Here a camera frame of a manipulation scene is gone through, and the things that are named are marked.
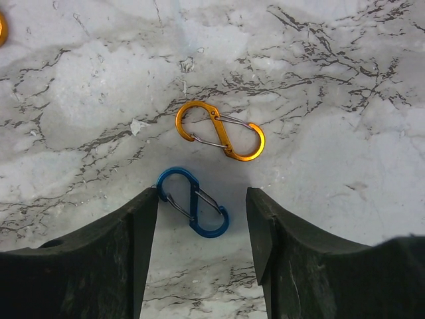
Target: orange carabiner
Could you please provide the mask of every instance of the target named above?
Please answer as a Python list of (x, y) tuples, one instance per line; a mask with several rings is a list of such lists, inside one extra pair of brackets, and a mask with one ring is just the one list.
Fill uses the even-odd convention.
[[(210, 116), (210, 119), (212, 120), (214, 124), (215, 130), (218, 134), (218, 138), (220, 139), (221, 144), (208, 142), (206, 140), (201, 139), (196, 134), (186, 133), (186, 131), (183, 129), (181, 120), (183, 119), (183, 115), (189, 108), (204, 108), (208, 112), (208, 115)], [(260, 143), (257, 149), (253, 151), (251, 154), (248, 154), (245, 156), (235, 153), (233, 150), (232, 144), (230, 143), (230, 140), (228, 139), (226, 130), (224, 129), (223, 122), (243, 125), (246, 128), (255, 131), (260, 137)], [(226, 156), (238, 161), (252, 161), (253, 159), (257, 158), (261, 154), (261, 152), (263, 152), (264, 145), (266, 144), (266, 138), (264, 136), (264, 133), (258, 125), (255, 125), (253, 123), (245, 123), (237, 118), (232, 118), (230, 116), (220, 115), (220, 113), (218, 112), (215, 106), (212, 106), (210, 104), (207, 104), (201, 101), (191, 101), (184, 104), (177, 113), (177, 116), (175, 118), (175, 126), (177, 128), (177, 131), (181, 135), (181, 137), (184, 138), (185, 140), (188, 140), (190, 142), (193, 142), (196, 140), (203, 144), (208, 144), (208, 145), (216, 146), (218, 148), (222, 148)]]
[(0, 12), (0, 47), (6, 42), (9, 30), (5, 16)]

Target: white marble countertop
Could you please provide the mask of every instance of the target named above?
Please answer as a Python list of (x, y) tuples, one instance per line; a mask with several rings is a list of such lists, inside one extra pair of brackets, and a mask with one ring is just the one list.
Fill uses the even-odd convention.
[[(360, 243), (425, 233), (423, 1), (0, 0), (0, 11), (1, 250), (78, 229), (181, 165), (232, 223), (204, 239), (160, 204), (142, 318), (265, 319), (248, 186)], [(184, 140), (174, 120), (189, 100), (261, 125), (263, 154), (242, 163)], [(194, 110), (186, 127), (214, 140), (204, 119)], [(226, 129), (237, 150), (252, 147), (252, 132)]]

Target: carabiner gate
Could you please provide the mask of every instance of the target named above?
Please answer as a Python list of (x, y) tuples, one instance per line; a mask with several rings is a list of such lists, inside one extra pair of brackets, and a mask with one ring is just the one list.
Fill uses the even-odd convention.
[[(191, 200), (190, 200), (189, 212), (186, 212), (179, 204), (177, 204), (170, 193), (164, 192), (162, 184), (167, 177), (173, 174), (180, 174), (185, 176), (191, 184), (191, 192), (190, 192)], [(162, 199), (163, 201), (168, 201), (171, 204), (171, 206), (173, 206), (182, 214), (184, 214), (184, 216), (189, 218), (189, 225), (200, 236), (206, 237), (206, 238), (215, 238), (224, 234), (224, 232), (228, 229), (229, 216), (228, 216), (227, 210), (223, 206), (218, 206), (217, 202), (210, 195), (208, 195), (207, 192), (205, 192), (203, 189), (199, 187), (198, 180), (188, 170), (182, 167), (172, 167), (167, 169), (158, 177), (157, 190), (158, 190), (158, 196), (160, 199)], [(220, 215), (223, 216), (224, 218), (223, 224), (218, 229), (215, 229), (214, 231), (207, 231), (201, 228), (201, 226), (198, 224), (198, 197), (206, 201)]]
[[(208, 142), (198, 137), (196, 134), (186, 133), (186, 131), (183, 129), (183, 125), (181, 123), (183, 119), (183, 115), (189, 108), (196, 108), (196, 107), (204, 108), (208, 112), (208, 115), (210, 116), (210, 119), (212, 120), (214, 124), (215, 130), (218, 134), (218, 138), (220, 139), (221, 144)], [(232, 144), (230, 143), (230, 140), (228, 139), (223, 122), (239, 124), (250, 130), (255, 131), (260, 137), (260, 143), (257, 149), (253, 151), (251, 154), (248, 154), (245, 156), (235, 153), (233, 150)], [(210, 104), (207, 104), (201, 101), (192, 101), (192, 102), (187, 102), (186, 104), (184, 104), (177, 113), (177, 116), (175, 118), (175, 126), (177, 128), (177, 131), (181, 135), (181, 137), (184, 138), (185, 140), (188, 140), (190, 142), (193, 142), (196, 140), (203, 144), (208, 144), (211, 146), (222, 148), (226, 156), (238, 161), (252, 161), (253, 159), (257, 158), (261, 154), (261, 152), (263, 152), (264, 145), (266, 143), (266, 138), (264, 137), (264, 133), (258, 125), (255, 125), (254, 123), (246, 123), (237, 118), (233, 118), (230, 116), (220, 115), (220, 113), (218, 112), (215, 106), (212, 106)]]

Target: gold carabiner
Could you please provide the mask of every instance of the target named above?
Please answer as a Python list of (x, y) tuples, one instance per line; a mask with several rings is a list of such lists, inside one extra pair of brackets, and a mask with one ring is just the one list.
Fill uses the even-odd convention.
[[(183, 125), (181, 121), (183, 119), (183, 115), (189, 108), (204, 108), (208, 112), (208, 115), (210, 116), (210, 119), (212, 120), (214, 124), (215, 130), (218, 134), (218, 138), (220, 139), (221, 144), (211, 143), (201, 139), (195, 134), (186, 133), (186, 131), (183, 129)], [(258, 145), (257, 149), (253, 151), (251, 154), (248, 154), (245, 156), (235, 153), (233, 150), (232, 144), (230, 143), (230, 140), (228, 139), (226, 130), (224, 129), (223, 122), (240, 124), (245, 126), (246, 128), (249, 128), (250, 130), (255, 131), (260, 137), (260, 144)], [(220, 115), (220, 113), (218, 112), (215, 106), (212, 106), (210, 104), (207, 104), (201, 101), (191, 101), (184, 104), (177, 113), (177, 116), (175, 118), (175, 126), (177, 128), (177, 131), (181, 135), (181, 137), (184, 138), (185, 140), (188, 140), (190, 142), (193, 142), (196, 140), (203, 144), (208, 144), (208, 145), (216, 146), (218, 148), (222, 148), (226, 156), (238, 161), (252, 161), (253, 159), (257, 158), (261, 154), (261, 152), (263, 152), (264, 145), (266, 144), (266, 138), (264, 137), (264, 133), (258, 125), (255, 125), (253, 123), (245, 123), (237, 118), (231, 118), (230, 116)]]
[(0, 12), (0, 47), (6, 42), (9, 30), (5, 16)]

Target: blue carabiner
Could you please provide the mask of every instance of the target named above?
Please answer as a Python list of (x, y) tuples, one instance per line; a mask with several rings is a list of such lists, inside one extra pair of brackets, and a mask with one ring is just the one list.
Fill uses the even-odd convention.
[[(164, 192), (162, 184), (168, 176), (173, 174), (181, 174), (185, 176), (191, 184), (191, 206), (189, 213), (187, 213), (183, 208), (181, 208), (179, 204), (174, 201), (171, 194)], [(159, 198), (161, 198), (163, 201), (168, 201), (174, 208), (184, 214), (184, 216), (188, 217), (190, 220), (189, 225), (200, 236), (206, 238), (215, 238), (224, 234), (224, 232), (228, 229), (229, 217), (227, 210), (223, 206), (218, 206), (217, 202), (199, 187), (199, 181), (188, 170), (182, 167), (171, 167), (167, 169), (158, 177), (157, 189)], [(223, 216), (223, 224), (218, 229), (215, 229), (214, 231), (207, 231), (201, 228), (201, 226), (198, 224), (198, 197), (214, 207), (214, 209), (216, 209)]]

